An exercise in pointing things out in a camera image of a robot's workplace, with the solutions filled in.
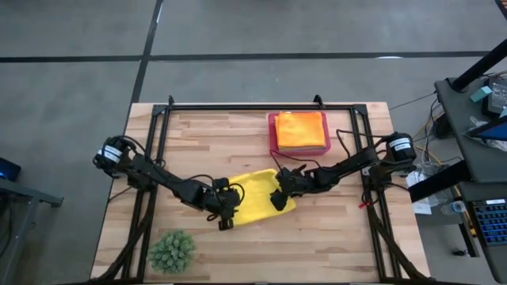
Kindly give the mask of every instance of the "keyboard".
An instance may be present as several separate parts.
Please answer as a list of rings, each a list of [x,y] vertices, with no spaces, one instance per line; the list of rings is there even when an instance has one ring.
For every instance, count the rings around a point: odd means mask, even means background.
[[[507,203],[505,199],[471,202],[486,246],[507,245]]]

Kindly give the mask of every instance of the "floor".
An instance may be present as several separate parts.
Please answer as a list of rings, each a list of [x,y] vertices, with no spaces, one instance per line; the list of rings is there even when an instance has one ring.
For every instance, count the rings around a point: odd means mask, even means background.
[[[123,131],[132,102],[320,94],[395,106],[460,75],[504,40],[506,24],[494,0],[0,0],[0,156],[23,166],[23,184],[65,196],[37,216],[16,284],[90,276],[111,184],[91,158]],[[389,55],[405,58],[375,59]],[[393,110],[395,129],[415,133],[434,99]],[[431,150],[459,154],[452,140]],[[457,226],[422,227],[421,237],[433,277],[496,284],[483,258],[449,253],[463,248]]]

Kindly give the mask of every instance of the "electronics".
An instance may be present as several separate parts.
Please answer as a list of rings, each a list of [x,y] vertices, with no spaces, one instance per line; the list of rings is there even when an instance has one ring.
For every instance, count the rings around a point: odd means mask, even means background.
[[[19,165],[0,158],[0,179],[16,181],[20,171],[21,167]]]
[[[472,138],[507,141],[507,116],[498,118],[481,127],[476,127],[468,131],[467,135]]]
[[[470,202],[475,221],[480,225],[479,240],[484,246],[507,245],[506,199]]]
[[[488,86],[493,92],[482,100],[482,114],[498,118],[504,107],[507,107],[507,81],[501,78],[490,78]]]

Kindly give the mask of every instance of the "blue object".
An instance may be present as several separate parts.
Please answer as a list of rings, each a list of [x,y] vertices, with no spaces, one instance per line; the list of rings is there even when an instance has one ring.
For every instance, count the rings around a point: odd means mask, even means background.
[[[497,126],[494,126],[488,130],[485,130],[478,134],[478,137],[486,137],[488,139],[496,139],[496,140],[507,140],[507,123],[501,123]]]
[[[484,86],[481,89],[477,90],[472,96],[470,96],[470,100],[472,102],[477,103],[482,100],[484,97],[490,95],[493,91],[489,86]]]
[[[480,238],[486,246],[507,244],[507,204],[505,199],[472,202],[480,224]]]

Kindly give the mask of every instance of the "black metal frame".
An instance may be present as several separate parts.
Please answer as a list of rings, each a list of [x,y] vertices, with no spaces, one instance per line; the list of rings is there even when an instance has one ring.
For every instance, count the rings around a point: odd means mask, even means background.
[[[368,110],[365,104],[323,104],[322,98],[316,95],[314,103],[311,104],[174,104],[173,98],[170,97],[169,104],[156,104],[153,107],[151,113],[151,121],[148,130],[146,150],[147,153],[151,153],[153,150],[154,132],[159,116],[162,116],[162,130],[158,144],[158,151],[156,158],[161,159],[163,157],[163,151],[166,141],[166,133],[169,126],[169,116],[172,111],[203,111],[203,110],[332,110],[332,111],[348,111],[352,123],[352,129],[355,132],[359,131],[359,124],[357,117],[360,116],[364,122],[364,130],[366,134],[371,135],[372,129],[368,119]],[[356,144],[356,151],[360,151],[363,146],[358,134],[354,135]],[[368,145],[373,145],[373,139],[367,138]],[[372,194],[366,187],[366,180],[368,179],[363,173],[361,174],[363,181],[363,190],[366,192],[367,199],[371,199]],[[157,198],[157,187],[156,185],[152,189],[147,190],[149,192],[148,205],[146,213],[139,222],[141,216],[141,205],[143,203],[143,197],[146,191],[139,190],[135,198],[134,211],[132,213],[131,229],[129,233],[128,243],[125,248],[121,251],[120,255],[113,262],[112,267],[108,270],[106,275],[103,275],[99,279],[91,279],[87,283],[89,284],[134,284],[143,283],[144,273],[146,268],[147,251],[149,246],[151,225],[154,217],[154,206]],[[379,196],[379,207],[382,215],[383,224],[387,228],[388,233],[392,234],[391,220],[389,218],[389,211],[387,209],[387,202],[383,192],[378,193]],[[387,277],[386,269],[384,265],[382,247],[380,244],[379,234],[372,225],[372,208],[368,208],[368,220],[370,223],[370,230],[372,234],[372,246],[375,254],[375,262],[377,265],[377,271],[379,280],[382,282]],[[139,255],[139,265],[135,277],[131,276],[132,267],[132,255],[135,245],[139,239],[143,236],[141,244],[141,253]],[[401,271],[398,261],[394,255],[390,252],[391,265],[393,268],[393,278],[401,279]],[[120,279],[115,279],[119,270],[123,268]]]

